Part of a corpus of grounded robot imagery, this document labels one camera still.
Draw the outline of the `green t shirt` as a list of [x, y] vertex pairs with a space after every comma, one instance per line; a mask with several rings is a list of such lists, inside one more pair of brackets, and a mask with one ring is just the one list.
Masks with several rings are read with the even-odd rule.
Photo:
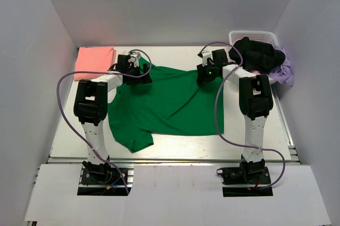
[[220, 78], [203, 86], [197, 71], [156, 66], [152, 83], [122, 85], [108, 105], [108, 123], [116, 142], [130, 152], [154, 141], [152, 134], [179, 136], [215, 135], [214, 103]]

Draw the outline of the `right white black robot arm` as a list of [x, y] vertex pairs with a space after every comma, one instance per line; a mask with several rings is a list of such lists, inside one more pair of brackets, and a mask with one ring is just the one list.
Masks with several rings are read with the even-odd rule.
[[264, 127], [274, 105], [268, 76], [250, 73], [236, 63], [229, 62], [224, 49], [212, 52], [203, 49], [198, 56], [202, 59], [202, 63], [197, 66], [199, 86], [221, 77], [238, 88], [239, 108], [245, 121], [241, 159], [246, 164], [240, 169], [240, 177], [247, 183], [254, 182], [259, 177], [256, 166], [263, 168], [265, 165], [262, 151]]

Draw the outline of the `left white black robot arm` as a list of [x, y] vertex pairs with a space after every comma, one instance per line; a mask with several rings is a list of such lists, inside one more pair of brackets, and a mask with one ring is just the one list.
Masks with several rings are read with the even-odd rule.
[[94, 177], [101, 183], [112, 178], [109, 154], [105, 147], [103, 121], [108, 113], [108, 94], [119, 86], [151, 84], [149, 72], [152, 63], [140, 64], [140, 49], [118, 55], [117, 63], [108, 72], [92, 80], [80, 80], [75, 96], [74, 115], [78, 118], [88, 142], [88, 158], [83, 165], [94, 170]]

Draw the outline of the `pink garment in basket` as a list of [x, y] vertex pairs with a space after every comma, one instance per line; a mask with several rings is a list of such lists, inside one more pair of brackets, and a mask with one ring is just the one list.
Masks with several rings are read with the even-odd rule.
[[250, 73], [255, 74], [255, 75], [260, 75], [261, 74], [260, 71], [256, 71], [256, 70], [250, 71]]

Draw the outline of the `black garment in basket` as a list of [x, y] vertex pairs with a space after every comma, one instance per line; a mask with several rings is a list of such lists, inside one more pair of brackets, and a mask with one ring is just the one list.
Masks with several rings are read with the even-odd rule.
[[285, 54], [275, 49], [271, 44], [250, 40], [244, 37], [233, 45], [242, 55], [242, 67], [247, 71], [269, 73], [281, 66], [285, 61]]

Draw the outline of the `white plastic laundry basket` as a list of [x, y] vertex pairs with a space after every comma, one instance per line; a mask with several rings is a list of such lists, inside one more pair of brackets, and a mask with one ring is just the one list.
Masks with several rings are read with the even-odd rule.
[[[275, 35], [266, 31], [232, 31], [229, 33], [229, 42], [234, 45], [236, 41], [241, 40], [244, 37], [249, 37], [250, 40], [259, 42], [265, 42], [271, 44], [273, 47], [279, 46]], [[228, 52], [229, 58], [238, 64], [243, 63], [242, 55], [233, 46]]]

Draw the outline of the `folded pink t shirt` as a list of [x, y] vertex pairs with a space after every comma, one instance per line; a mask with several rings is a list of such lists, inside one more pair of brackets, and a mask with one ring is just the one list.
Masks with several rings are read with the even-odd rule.
[[116, 50], [113, 46], [80, 47], [75, 71], [107, 72], [114, 64]]

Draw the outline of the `lilac garment in basket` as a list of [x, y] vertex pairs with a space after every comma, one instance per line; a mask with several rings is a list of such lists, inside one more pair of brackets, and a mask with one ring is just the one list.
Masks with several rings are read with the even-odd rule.
[[285, 55], [285, 60], [280, 66], [272, 69], [267, 75], [269, 78], [282, 85], [293, 86], [294, 72], [291, 66], [291, 61], [287, 58], [286, 51], [283, 47], [275, 46], [274, 48]]

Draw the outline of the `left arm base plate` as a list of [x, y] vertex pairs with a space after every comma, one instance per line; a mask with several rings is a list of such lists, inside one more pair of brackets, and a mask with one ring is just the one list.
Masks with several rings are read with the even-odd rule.
[[124, 185], [128, 183], [128, 168], [119, 168], [120, 172], [107, 163], [105, 164], [92, 164], [91, 162], [83, 161], [83, 171], [81, 183], [83, 185]]

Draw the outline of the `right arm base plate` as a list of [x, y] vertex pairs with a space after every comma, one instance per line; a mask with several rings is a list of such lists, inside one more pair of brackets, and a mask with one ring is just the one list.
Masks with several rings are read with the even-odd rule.
[[216, 174], [222, 177], [224, 185], [255, 185], [258, 182], [259, 184], [271, 183], [267, 167], [255, 173], [246, 172], [245, 169], [241, 167], [224, 167], [217, 169]]

